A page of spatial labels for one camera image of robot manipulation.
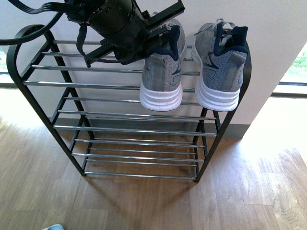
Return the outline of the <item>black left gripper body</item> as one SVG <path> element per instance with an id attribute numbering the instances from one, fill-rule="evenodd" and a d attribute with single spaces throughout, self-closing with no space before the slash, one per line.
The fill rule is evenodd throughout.
<path id="1" fill-rule="evenodd" d="M 71 8 L 69 21 L 80 25 L 76 46 L 87 67 L 94 62 L 105 62 L 109 53 L 115 54 L 114 63 L 127 65 L 149 56 L 161 47 L 169 34 L 165 22 L 181 14 L 182 1 L 151 16 L 141 11 L 134 0 L 67 0 Z M 100 47 L 86 54 L 83 51 L 87 28 L 91 27 L 103 37 Z"/>

